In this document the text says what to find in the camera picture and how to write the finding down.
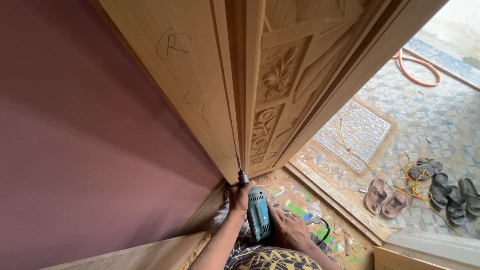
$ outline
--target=brown sandal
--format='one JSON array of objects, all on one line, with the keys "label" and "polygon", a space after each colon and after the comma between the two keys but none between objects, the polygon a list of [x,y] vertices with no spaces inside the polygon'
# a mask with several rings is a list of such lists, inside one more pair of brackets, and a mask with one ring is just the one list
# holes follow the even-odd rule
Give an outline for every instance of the brown sandal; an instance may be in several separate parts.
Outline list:
[{"label": "brown sandal", "polygon": [[384,191],[385,181],[377,178],[372,181],[367,195],[365,196],[365,205],[367,209],[373,214],[380,213],[382,202],[387,198],[387,193]]},{"label": "brown sandal", "polygon": [[382,213],[389,218],[396,218],[403,208],[407,207],[408,190],[404,188],[400,188],[399,190],[407,194],[395,191],[382,206]]}]

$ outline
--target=slipper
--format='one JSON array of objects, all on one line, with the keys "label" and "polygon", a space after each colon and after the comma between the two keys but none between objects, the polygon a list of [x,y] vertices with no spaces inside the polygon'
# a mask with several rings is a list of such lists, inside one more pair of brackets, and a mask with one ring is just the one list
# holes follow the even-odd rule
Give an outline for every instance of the slipper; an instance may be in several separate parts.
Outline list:
[{"label": "slipper", "polygon": [[465,223],[465,214],[466,214],[466,200],[462,198],[460,194],[460,189],[458,187],[451,185],[450,188],[452,192],[450,193],[448,205],[447,205],[447,216],[451,221],[457,225],[462,225]]},{"label": "slipper", "polygon": [[458,186],[460,187],[460,194],[467,201],[467,212],[480,217],[480,195],[473,185],[473,181],[464,177],[458,180]]},{"label": "slipper", "polygon": [[382,206],[382,213],[389,218],[398,217],[403,208],[407,207],[407,199],[410,194],[408,193],[408,190],[404,188],[400,188],[399,190],[406,194],[395,191],[395,193],[393,193],[393,195]]},{"label": "slipper", "polygon": [[437,174],[441,172],[443,168],[444,168],[444,165],[440,161],[430,162],[430,163],[421,164],[411,168],[408,171],[408,174],[410,175],[410,178],[415,181],[420,177],[420,175],[422,175],[423,171],[426,171],[426,174],[424,174],[420,178],[420,180],[426,180],[429,178],[428,175],[432,176],[434,174]]},{"label": "slipper", "polygon": [[447,186],[448,175],[439,172],[432,177],[432,185],[430,186],[430,193],[432,194],[432,203],[442,209],[447,207],[447,196],[452,193],[452,189]]},{"label": "slipper", "polygon": [[384,189],[385,181],[380,178],[373,180],[370,184],[370,188],[365,196],[365,205],[373,214],[380,213],[382,202],[387,198],[387,193]]}]

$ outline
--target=doormat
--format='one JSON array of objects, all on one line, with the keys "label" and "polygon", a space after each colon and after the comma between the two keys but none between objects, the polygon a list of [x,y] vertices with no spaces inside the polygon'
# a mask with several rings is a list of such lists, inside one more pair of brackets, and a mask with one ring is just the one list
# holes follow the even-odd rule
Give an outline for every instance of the doormat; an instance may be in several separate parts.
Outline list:
[{"label": "doormat", "polygon": [[[343,137],[347,146],[368,162],[385,137],[390,125],[357,103],[349,100],[341,109]],[[340,119],[336,113],[313,138],[354,169],[365,163],[347,151],[340,137]]]}]

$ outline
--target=orange hose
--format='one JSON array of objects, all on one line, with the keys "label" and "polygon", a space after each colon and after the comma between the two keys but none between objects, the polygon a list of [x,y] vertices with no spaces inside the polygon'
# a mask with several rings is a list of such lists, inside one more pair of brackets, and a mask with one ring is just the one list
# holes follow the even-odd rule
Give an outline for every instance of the orange hose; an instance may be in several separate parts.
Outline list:
[{"label": "orange hose", "polygon": [[[430,64],[428,64],[425,61],[418,60],[416,58],[410,58],[410,57],[402,56],[402,49],[400,49],[398,51],[398,55],[394,56],[393,59],[398,59],[398,65],[400,66],[400,70],[403,72],[403,74],[405,74],[405,76],[407,76],[408,79],[410,79],[414,83],[417,83],[421,86],[433,87],[433,86],[439,85],[442,82],[442,77],[440,77],[440,73],[438,73],[438,71],[434,67],[432,67]],[[436,84],[428,84],[428,83],[421,82],[421,81],[415,79],[414,77],[412,77],[410,74],[407,73],[407,71],[403,67],[402,59],[414,61],[414,62],[417,62],[419,64],[422,64],[422,65],[426,66],[429,70],[431,70],[433,72],[433,74],[435,74],[435,76],[437,76],[437,83]]]}]

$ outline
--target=yellow rope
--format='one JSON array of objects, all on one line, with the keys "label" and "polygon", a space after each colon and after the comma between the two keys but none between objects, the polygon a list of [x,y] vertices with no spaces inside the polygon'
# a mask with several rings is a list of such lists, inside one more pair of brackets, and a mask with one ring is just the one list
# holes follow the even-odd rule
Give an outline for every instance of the yellow rope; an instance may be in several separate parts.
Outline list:
[{"label": "yellow rope", "polygon": [[[355,152],[352,151],[351,148],[349,148],[345,142],[345,139],[343,138],[343,130],[342,130],[342,117],[340,116],[340,112],[338,112],[338,117],[340,118],[340,137],[342,138],[342,142],[343,142],[343,146],[345,147],[345,149],[352,153],[354,156],[356,156],[357,158],[359,158],[361,161],[363,161],[363,163],[365,163],[365,165],[367,165],[367,167],[369,167],[370,169],[372,169],[374,172],[376,172],[380,177],[382,177],[382,179],[385,181],[385,183],[387,183],[387,185],[392,188],[392,189],[395,189],[396,191],[398,192],[401,192],[401,193],[405,193],[405,194],[408,194],[408,195],[412,195],[414,197],[416,197],[418,200],[421,200],[423,203],[425,203],[426,206],[428,206],[435,214],[439,215],[444,221],[445,223],[450,226],[450,228],[452,228],[457,234],[459,234],[460,236],[462,237],[465,237],[463,234],[461,234],[459,231],[457,231],[457,229],[455,229],[452,225],[450,225],[450,223],[448,223],[448,221],[443,217],[442,214],[440,214],[439,212],[437,212],[435,209],[433,209],[433,207],[431,205],[429,205],[427,203],[428,200],[431,200],[432,199],[432,194],[430,193],[430,190],[428,189],[428,187],[432,184],[432,177],[426,172],[426,171],[423,171],[423,173],[415,180],[413,181],[412,179],[410,179],[410,177],[408,176],[408,170],[410,170],[411,168],[415,167],[417,164],[415,162],[412,162],[412,160],[410,159],[410,156],[407,154],[407,153],[402,153],[400,155],[400,166],[402,166],[402,169],[403,169],[403,172],[405,174],[404,177],[399,177],[399,178],[396,178],[393,180],[393,185],[394,186],[391,186],[388,181],[385,179],[385,177],[379,173],[376,169],[374,169],[372,166],[370,166],[362,157],[360,157],[359,155],[357,155]],[[405,154],[408,158],[408,163],[406,164],[403,164],[403,154]],[[422,178],[422,176],[424,176],[425,174],[427,174],[428,178],[429,178],[429,182],[428,184],[426,185],[420,185],[421,184],[421,181],[420,179]],[[408,183],[407,186],[399,186],[396,184],[396,181],[397,180],[400,180],[400,179],[405,179]],[[409,187],[412,187],[412,192],[411,193],[407,193],[407,192],[404,192],[404,191],[401,191],[400,189],[401,188],[409,188]],[[425,197],[425,195],[423,194],[423,190],[426,190],[429,194],[429,198]]]}]

